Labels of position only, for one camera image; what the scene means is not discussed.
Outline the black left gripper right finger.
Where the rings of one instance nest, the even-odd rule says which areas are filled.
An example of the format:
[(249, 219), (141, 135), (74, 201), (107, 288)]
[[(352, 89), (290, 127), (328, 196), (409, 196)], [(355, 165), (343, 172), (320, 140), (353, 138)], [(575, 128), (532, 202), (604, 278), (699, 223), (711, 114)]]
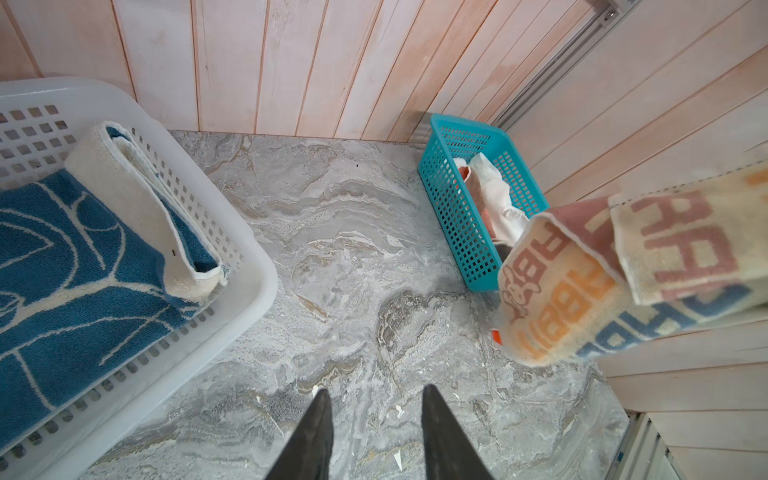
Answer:
[(427, 479), (492, 479), (440, 391), (432, 384), (422, 392), (421, 425)]

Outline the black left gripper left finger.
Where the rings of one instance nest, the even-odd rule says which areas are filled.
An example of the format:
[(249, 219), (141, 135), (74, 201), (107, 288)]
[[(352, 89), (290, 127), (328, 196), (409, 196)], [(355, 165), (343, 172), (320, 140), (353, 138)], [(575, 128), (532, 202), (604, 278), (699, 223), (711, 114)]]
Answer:
[(320, 389), (265, 479), (328, 480), (333, 442), (331, 397)]

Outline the multicolour lettered towel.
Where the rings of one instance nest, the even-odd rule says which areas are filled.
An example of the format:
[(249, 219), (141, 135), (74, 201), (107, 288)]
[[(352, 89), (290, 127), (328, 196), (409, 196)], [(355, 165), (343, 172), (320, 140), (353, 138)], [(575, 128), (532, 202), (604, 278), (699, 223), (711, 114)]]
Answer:
[(767, 304), (767, 163), (535, 215), (498, 274), (495, 341), (586, 361)]

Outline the blue and cream towel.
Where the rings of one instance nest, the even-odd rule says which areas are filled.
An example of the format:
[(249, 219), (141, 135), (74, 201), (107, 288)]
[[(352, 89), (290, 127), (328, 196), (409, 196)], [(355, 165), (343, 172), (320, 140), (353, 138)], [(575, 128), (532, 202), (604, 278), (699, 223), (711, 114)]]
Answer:
[(9, 449), (227, 286), (213, 243), (114, 122), (1, 195), (1, 446)]

